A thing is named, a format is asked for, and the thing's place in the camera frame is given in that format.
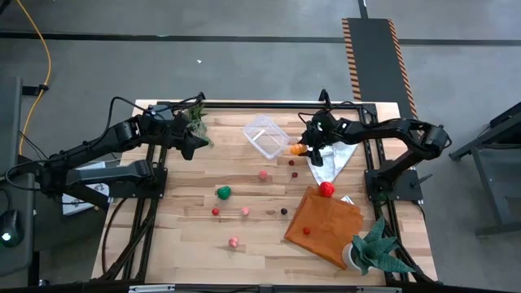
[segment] orange cloth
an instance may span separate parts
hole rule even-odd
[[[308,187],[284,238],[346,269],[342,250],[360,233],[363,216],[360,208],[339,199],[318,195]],[[304,228],[310,233],[304,234]]]

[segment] green plant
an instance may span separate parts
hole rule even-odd
[[[393,273],[414,271],[403,261],[388,254],[399,245],[396,243],[396,237],[382,238],[384,227],[385,219],[381,216],[363,239],[358,235],[352,238],[352,261],[361,269],[362,276],[367,274],[371,266]]]
[[[208,131],[206,128],[206,124],[201,120],[201,118],[203,118],[203,116],[206,115],[203,113],[203,109],[203,103],[189,108],[188,116],[190,117],[190,124],[188,125],[188,129],[191,132],[193,132],[196,136],[207,141],[210,147],[213,147],[212,140],[206,135],[206,132]]]

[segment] concrete floor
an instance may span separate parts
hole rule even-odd
[[[391,18],[403,38],[521,38],[521,2],[502,0],[367,0],[370,17]],[[45,32],[222,36],[341,37],[340,18],[358,17],[356,0],[25,0]],[[0,29],[30,31],[14,5]],[[29,137],[47,153],[103,130],[110,99],[208,98],[314,100],[326,87],[352,99],[342,44],[49,41],[51,90],[38,105]],[[454,140],[438,160],[418,166],[427,228],[439,279],[450,285],[521,291],[521,234],[477,239],[493,223],[470,158],[448,153],[491,118],[519,102],[521,47],[404,46],[420,119],[440,123]],[[0,39],[0,74],[42,82],[39,41]],[[33,100],[24,100],[26,112]],[[130,114],[118,105],[114,120]],[[54,283],[90,278],[99,234],[46,251],[42,276]],[[3,278],[16,286],[18,278]]]

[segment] wooden tabletop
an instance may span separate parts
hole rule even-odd
[[[138,100],[142,107],[155,100]],[[399,116],[396,103],[376,103],[379,120]],[[305,249],[289,243],[283,235],[292,219],[304,191],[316,185],[304,157],[285,151],[274,160],[267,160],[246,139],[244,125],[255,115],[265,114],[290,137],[298,138],[304,124],[296,115],[297,109],[205,109],[203,119],[213,148],[195,151],[192,161],[185,161],[179,151],[168,153],[167,190],[160,201],[155,220],[154,236],[148,262],[147,282],[219,283],[219,284],[306,284],[306,285],[384,285],[383,273],[371,270],[362,277],[359,272],[340,270]],[[335,116],[358,120],[353,110],[335,110]],[[395,159],[405,151],[396,139],[384,139],[388,159]],[[147,146],[127,151],[121,164],[144,159]],[[335,180],[335,197],[345,195],[361,208],[364,236],[374,223],[374,212],[366,196],[363,173],[365,153],[358,146],[344,170]],[[258,173],[269,174],[260,181]],[[291,181],[291,173],[299,176]],[[216,189],[231,186],[233,194],[222,202]],[[107,241],[107,263],[110,265],[129,240],[136,200],[127,200],[116,215]],[[115,204],[109,211],[112,213]],[[218,207],[221,216],[213,216]],[[240,209],[249,207],[249,216],[242,217]],[[286,208],[287,215],[280,213]],[[402,241],[423,271],[436,279],[427,230],[418,207],[396,202]],[[239,239],[239,246],[231,248],[228,240]],[[93,277],[101,275],[101,253],[94,265]]]

